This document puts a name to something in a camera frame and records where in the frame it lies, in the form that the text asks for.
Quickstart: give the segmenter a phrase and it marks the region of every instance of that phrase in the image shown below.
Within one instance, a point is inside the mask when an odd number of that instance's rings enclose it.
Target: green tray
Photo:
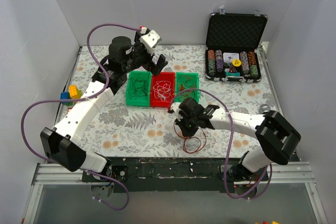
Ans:
[[[150,105],[152,74],[147,71],[132,71],[128,77],[126,89],[126,105]]]
[[[196,88],[199,89],[199,78],[198,73],[182,73],[177,72],[175,75],[175,94],[178,94],[181,91],[182,86],[184,89]],[[183,102],[186,97],[192,97],[196,102],[200,101],[199,91],[192,91],[190,93],[182,93],[175,98],[175,102]]]

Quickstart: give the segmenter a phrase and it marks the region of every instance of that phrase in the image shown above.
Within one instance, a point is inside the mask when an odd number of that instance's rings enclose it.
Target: red tray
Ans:
[[[163,88],[164,85],[170,84],[170,92],[156,92],[154,87],[159,85],[159,88]],[[175,96],[175,73],[174,72],[161,72],[158,76],[152,76],[151,84],[151,107],[167,107],[169,106],[171,100]]]

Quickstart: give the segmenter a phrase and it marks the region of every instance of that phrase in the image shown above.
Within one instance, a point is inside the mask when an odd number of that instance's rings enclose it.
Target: stack of poker chips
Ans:
[[[258,78],[258,68],[257,68],[257,60],[256,60],[256,56],[254,54],[254,52],[248,52],[247,54],[247,58],[248,58],[248,63],[250,66],[250,73],[251,73],[251,77],[252,78]]]
[[[214,76],[216,73],[216,61],[215,61],[215,51],[209,50],[208,51],[208,72],[211,76]]]
[[[223,72],[222,51],[216,50],[215,56],[216,56],[216,69],[217,69],[218,72]]]
[[[248,64],[248,59],[247,59],[247,53],[246,52],[241,52],[240,53],[240,60],[241,60],[241,68],[243,70],[243,74],[248,74],[250,73],[250,67]]]

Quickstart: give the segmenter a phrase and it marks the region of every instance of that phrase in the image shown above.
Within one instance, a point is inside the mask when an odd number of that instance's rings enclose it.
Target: floral pattern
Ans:
[[[100,60],[108,54],[108,46],[93,46],[92,50]],[[200,89],[207,90],[225,102],[230,111],[257,114],[261,104],[275,108],[275,97],[271,92],[260,55],[262,80],[259,83],[238,83],[208,81],[205,78],[205,46],[158,46],[156,55],[163,54],[168,60],[164,71],[197,72]],[[71,84],[85,91],[97,65],[87,47],[83,47]],[[126,86],[118,91],[92,120],[79,144],[84,150],[104,156],[128,157],[225,157],[229,140],[228,131],[204,130],[206,146],[197,153],[183,151],[183,139],[173,129],[174,116],[165,108],[126,106]],[[215,100],[201,93],[200,104],[217,104]],[[62,107],[65,116],[67,107]],[[203,140],[202,131],[196,133]],[[188,140],[188,150],[195,150],[197,140]],[[230,157],[241,157],[247,150],[259,146],[256,139],[234,134]]]

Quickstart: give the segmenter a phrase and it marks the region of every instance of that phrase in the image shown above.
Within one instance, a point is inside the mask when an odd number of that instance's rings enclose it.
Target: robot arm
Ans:
[[[141,27],[141,31],[136,32],[134,41],[132,45],[127,37],[114,38],[109,46],[109,55],[101,61],[109,74],[109,87],[95,98],[77,102],[59,123],[52,129],[45,127],[40,134],[46,156],[71,172],[84,169],[107,173],[110,164],[105,157],[86,152],[78,146],[85,129],[98,111],[126,82],[128,72],[143,67],[157,76],[168,63],[163,55],[159,56],[156,64],[152,61],[154,48],[161,41],[155,31]],[[106,76],[101,69],[98,69],[82,98],[97,93],[105,83]]]
[[[182,103],[173,103],[171,113],[175,113],[175,124],[180,127],[183,136],[193,136],[199,127],[214,130],[230,130],[228,113],[219,106],[208,105],[206,108],[193,98]],[[233,166],[228,175],[235,179],[248,179],[253,173],[272,162],[286,165],[289,162],[301,136],[290,123],[278,112],[249,115],[230,113],[234,130],[256,138],[259,148],[246,152],[238,165]]]

